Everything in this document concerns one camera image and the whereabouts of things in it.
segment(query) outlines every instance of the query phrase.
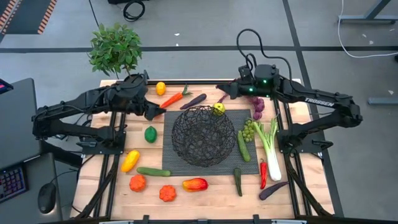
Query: potted plant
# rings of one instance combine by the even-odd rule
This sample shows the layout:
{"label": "potted plant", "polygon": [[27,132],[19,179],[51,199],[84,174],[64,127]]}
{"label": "potted plant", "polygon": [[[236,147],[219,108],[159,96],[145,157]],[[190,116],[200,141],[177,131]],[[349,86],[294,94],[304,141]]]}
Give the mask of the potted plant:
{"label": "potted plant", "polygon": [[115,23],[113,27],[99,25],[99,32],[93,32],[96,36],[91,40],[93,50],[89,53],[90,63],[93,65],[93,72],[100,70],[107,76],[118,73],[125,69],[130,75],[130,70],[137,66],[137,58],[141,58],[141,41],[139,36],[127,25],[121,26]]}

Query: cucumber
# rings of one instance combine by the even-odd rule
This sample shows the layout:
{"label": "cucumber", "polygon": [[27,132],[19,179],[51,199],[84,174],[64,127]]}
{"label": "cucumber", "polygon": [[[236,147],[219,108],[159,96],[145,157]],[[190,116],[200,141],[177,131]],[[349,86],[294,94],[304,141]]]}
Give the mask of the cucumber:
{"label": "cucumber", "polygon": [[236,190],[238,191],[238,195],[242,197],[242,170],[240,168],[234,169],[234,177],[235,177],[235,185]]}
{"label": "cucumber", "polygon": [[248,149],[246,148],[246,143],[244,143],[242,131],[238,131],[238,146],[239,146],[239,151],[241,152],[241,156],[242,156],[243,160],[245,162],[250,162],[251,157],[248,152]]}
{"label": "cucumber", "polygon": [[148,167],[138,167],[137,172],[143,175],[153,175],[157,177],[170,177],[172,175],[171,171],[169,170],[160,170],[155,168],[148,168]]}

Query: gray floor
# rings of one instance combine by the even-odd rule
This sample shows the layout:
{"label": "gray floor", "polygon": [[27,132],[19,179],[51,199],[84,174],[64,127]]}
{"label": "gray floor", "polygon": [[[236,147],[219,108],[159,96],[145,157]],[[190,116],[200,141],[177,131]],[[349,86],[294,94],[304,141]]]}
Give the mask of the gray floor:
{"label": "gray floor", "polygon": [[[126,23],[117,6],[105,0],[91,1],[100,23]],[[363,14],[374,2],[346,0],[345,13]],[[144,17],[128,23],[141,36],[143,46],[234,45],[237,33],[246,27],[256,29],[264,45],[293,45],[282,1],[153,0],[145,4]],[[338,46],[336,21],[341,1],[290,0],[289,4],[301,46]],[[397,15],[397,9],[398,1],[393,1],[382,14]],[[0,48],[90,47],[91,32],[95,29],[88,1],[58,0],[44,34],[6,35]],[[397,45],[397,32],[397,24],[341,27],[343,42],[351,46]],[[245,35],[241,43],[256,45],[257,40]],[[388,52],[352,52],[376,53]],[[259,52],[254,54],[258,55],[259,63],[276,63],[281,73],[287,74],[282,62],[265,60]],[[268,54],[287,57],[294,77],[301,78],[295,52]],[[398,154],[394,140],[397,108],[366,103],[370,96],[391,96],[389,90],[394,92],[392,96],[398,94],[398,64],[392,57],[355,59],[344,52],[304,52],[303,55],[312,87],[353,95],[364,116],[364,122],[357,128],[333,128],[325,132],[326,139],[335,143],[330,155],[345,216],[398,220],[395,191]],[[234,78],[243,63],[237,51],[144,52],[137,69],[140,72],[146,69],[151,78]],[[91,72],[86,53],[0,54],[0,68],[0,77],[10,82],[32,77],[39,106],[74,98],[108,78]],[[75,141],[51,140],[68,150],[78,149]],[[67,169],[57,164],[58,173]],[[66,174],[58,181],[62,186],[63,216],[67,218],[76,187],[75,175]]]}

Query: orange striped tape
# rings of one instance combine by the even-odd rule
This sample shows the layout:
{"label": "orange striped tape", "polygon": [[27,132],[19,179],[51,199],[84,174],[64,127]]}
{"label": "orange striped tape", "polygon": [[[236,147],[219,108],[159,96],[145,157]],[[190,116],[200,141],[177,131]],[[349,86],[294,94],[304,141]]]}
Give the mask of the orange striped tape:
{"label": "orange striped tape", "polygon": [[51,13],[55,9],[55,4],[57,3],[57,0],[51,0],[49,6],[47,7],[47,10],[43,16],[42,22],[39,25],[39,28],[37,29],[38,34],[42,34],[44,32],[45,26],[49,23]]}
{"label": "orange striped tape", "polygon": [[8,2],[8,5],[6,9],[4,10],[3,14],[0,16],[0,29],[3,28],[2,34],[6,34],[8,25],[12,21],[12,18],[14,17],[16,11],[18,10],[19,5],[21,5],[22,0],[18,2],[18,5],[16,6],[17,0],[10,0]]}

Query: computer mouse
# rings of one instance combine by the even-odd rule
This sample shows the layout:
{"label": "computer mouse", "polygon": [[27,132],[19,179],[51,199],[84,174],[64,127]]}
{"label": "computer mouse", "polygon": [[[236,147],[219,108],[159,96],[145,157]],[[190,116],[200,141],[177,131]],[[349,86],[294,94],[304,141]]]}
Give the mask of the computer mouse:
{"label": "computer mouse", "polygon": [[37,197],[37,205],[41,213],[47,214],[53,210],[55,207],[56,192],[56,187],[53,183],[47,183],[40,188],[39,196]]}

